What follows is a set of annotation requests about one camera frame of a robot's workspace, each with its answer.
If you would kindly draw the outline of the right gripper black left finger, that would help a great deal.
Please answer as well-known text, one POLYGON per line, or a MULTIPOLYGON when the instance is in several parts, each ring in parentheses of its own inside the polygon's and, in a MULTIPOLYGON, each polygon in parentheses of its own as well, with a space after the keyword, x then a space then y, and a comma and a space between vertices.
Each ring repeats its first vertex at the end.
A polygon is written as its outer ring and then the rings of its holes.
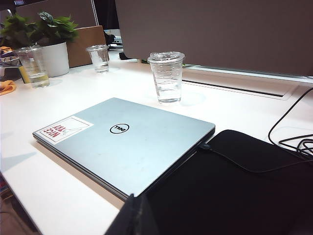
POLYGON ((116 221, 116 235, 141 234, 141 199, 130 195, 120 210, 116 221))

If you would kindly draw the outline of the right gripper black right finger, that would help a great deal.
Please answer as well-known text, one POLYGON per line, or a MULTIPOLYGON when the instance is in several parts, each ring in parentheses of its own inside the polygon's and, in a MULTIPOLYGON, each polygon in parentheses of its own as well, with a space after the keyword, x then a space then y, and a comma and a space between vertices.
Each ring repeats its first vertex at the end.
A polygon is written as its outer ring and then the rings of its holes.
POLYGON ((154 219, 149 201, 145 196, 136 197, 135 234, 158 235, 157 223, 154 219))

